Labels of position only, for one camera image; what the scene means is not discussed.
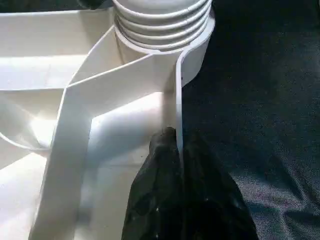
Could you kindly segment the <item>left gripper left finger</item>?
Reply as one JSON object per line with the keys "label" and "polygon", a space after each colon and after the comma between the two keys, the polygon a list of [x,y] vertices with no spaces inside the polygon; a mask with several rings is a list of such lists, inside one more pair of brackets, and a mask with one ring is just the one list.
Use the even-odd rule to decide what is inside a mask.
{"label": "left gripper left finger", "polygon": [[176,130],[155,133],[129,192],[123,240],[179,240],[183,227],[182,168]]}

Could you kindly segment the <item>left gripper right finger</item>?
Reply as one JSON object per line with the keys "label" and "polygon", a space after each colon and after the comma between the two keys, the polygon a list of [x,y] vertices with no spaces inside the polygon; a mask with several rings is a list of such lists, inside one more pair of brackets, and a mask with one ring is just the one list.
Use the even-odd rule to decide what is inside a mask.
{"label": "left gripper right finger", "polygon": [[257,240],[243,195],[199,133],[183,137],[183,240]]}

